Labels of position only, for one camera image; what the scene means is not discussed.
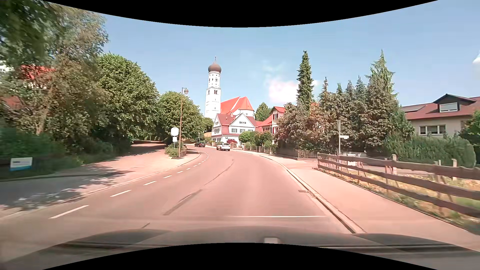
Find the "road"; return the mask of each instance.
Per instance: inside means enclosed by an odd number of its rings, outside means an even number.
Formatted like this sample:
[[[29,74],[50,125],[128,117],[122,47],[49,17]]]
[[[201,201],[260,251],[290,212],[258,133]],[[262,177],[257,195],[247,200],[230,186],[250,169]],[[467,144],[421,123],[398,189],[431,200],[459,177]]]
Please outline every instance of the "road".
[[[0,220],[3,260],[98,233],[231,225],[348,231],[272,160],[199,148],[199,158],[140,181]]]

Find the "church tower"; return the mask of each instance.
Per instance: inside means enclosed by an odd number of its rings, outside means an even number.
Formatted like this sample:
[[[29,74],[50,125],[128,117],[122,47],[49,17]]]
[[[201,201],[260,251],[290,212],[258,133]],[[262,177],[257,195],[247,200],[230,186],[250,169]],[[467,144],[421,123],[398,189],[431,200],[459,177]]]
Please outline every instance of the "church tower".
[[[208,87],[205,98],[205,117],[215,121],[217,113],[220,113],[220,98],[222,89],[220,88],[220,73],[222,68],[216,63],[216,56],[213,64],[208,67]]]

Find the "car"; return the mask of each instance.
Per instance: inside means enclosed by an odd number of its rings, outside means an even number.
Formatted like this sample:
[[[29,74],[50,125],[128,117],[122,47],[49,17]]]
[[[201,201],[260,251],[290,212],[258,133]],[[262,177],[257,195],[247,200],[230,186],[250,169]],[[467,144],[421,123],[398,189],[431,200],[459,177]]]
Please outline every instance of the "car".
[[[223,150],[230,151],[230,145],[228,143],[220,143],[216,146],[216,149],[220,151],[223,151]]]

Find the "lamp post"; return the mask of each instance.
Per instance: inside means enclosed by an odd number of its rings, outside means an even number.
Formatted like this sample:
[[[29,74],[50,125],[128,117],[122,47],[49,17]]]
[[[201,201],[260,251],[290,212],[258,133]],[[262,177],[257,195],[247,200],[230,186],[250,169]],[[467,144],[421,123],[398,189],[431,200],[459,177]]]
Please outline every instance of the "lamp post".
[[[179,157],[180,157],[180,151],[181,151],[181,118],[183,114],[183,95],[188,94],[188,89],[186,87],[181,88],[181,101],[180,101],[180,130],[179,130]]]

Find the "dry grass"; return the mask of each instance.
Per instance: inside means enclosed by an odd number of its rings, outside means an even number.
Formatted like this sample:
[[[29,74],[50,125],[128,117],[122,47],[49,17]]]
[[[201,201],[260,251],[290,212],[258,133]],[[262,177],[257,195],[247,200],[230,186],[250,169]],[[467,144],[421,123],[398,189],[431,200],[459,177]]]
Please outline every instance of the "dry grass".
[[[384,189],[384,188],[379,187],[377,185],[370,184],[370,183],[367,183],[367,182],[363,182],[363,181],[360,181],[360,180],[357,180],[357,179],[353,179],[353,178],[350,178],[348,176],[344,176],[344,175],[341,175],[341,174],[338,174],[338,173],[335,173],[335,172],[325,171],[325,170],[322,170],[322,169],[319,169],[319,170],[322,171],[322,172],[328,173],[330,175],[333,175],[337,178],[341,178],[343,180],[346,180],[346,181],[348,181],[352,184],[356,184],[356,185],[359,185],[363,188],[369,189],[369,190],[371,190],[375,193],[381,194],[381,195],[383,195],[387,198],[390,198],[390,199],[395,200],[399,203],[402,203],[402,204],[404,204],[404,205],[406,205],[410,208],[418,209],[420,211],[423,211],[423,212],[429,213],[431,215],[434,215],[434,216],[443,218],[445,220],[448,220],[448,221],[450,221],[450,222],[452,222],[452,223],[454,223],[458,226],[461,226],[461,227],[471,231],[472,233],[480,234],[480,219],[477,219],[477,218],[474,218],[474,217],[471,217],[471,216],[467,216],[467,215],[458,213],[456,211],[452,211],[450,209],[440,208],[440,207],[438,207],[438,206],[436,206],[432,203],[416,200],[416,199],[413,199],[409,196],[405,196],[405,195],[402,195],[402,194]],[[341,170],[344,171],[344,172],[351,173],[351,174],[357,174],[357,175],[365,176],[365,177],[368,177],[368,178],[386,183],[388,185],[397,186],[397,187],[400,187],[402,189],[412,191],[412,192],[415,192],[415,193],[418,193],[418,194],[424,194],[424,195],[428,195],[428,196],[431,196],[431,197],[439,197],[442,200],[453,201],[454,203],[457,203],[457,204],[460,204],[460,205],[480,209],[480,201],[478,201],[478,200],[456,197],[456,196],[448,196],[446,194],[439,194],[438,192],[430,190],[430,189],[426,189],[426,188],[423,188],[423,187],[419,187],[419,186],[411,185],[411,184],[406,184],[406,183],[402,183],[402,182],[397,182],[397,181],[394,181],[394,180],[391,180],[391,179],[385,179],[385,178],[380,177],[380,176],[375,175],[375,174],[361,172],[361,171],[353,170],[353,169],[349,169],[349,168],[343,168],[342,167]],[[436,179],[434,178],[435,175],[418,175],[418,174],[406,174],[406,173],[398,173],[398,175],[405,175],[405,176],[410,176],[410,177],[419,178],[419,179],[428,180],[428,181],[436,181]],[[440,176],[439,181],[440,181],[440,183],[445,183],[445,184],[451,185],[451,186],[457,186],[457,187],[462,187],[462,188],[465,188],[465,189],[480,191],[480,181],[477,181],[477,180],[461,179],[461,178],[457,178],[456,180],[453,180],[451,177]]]

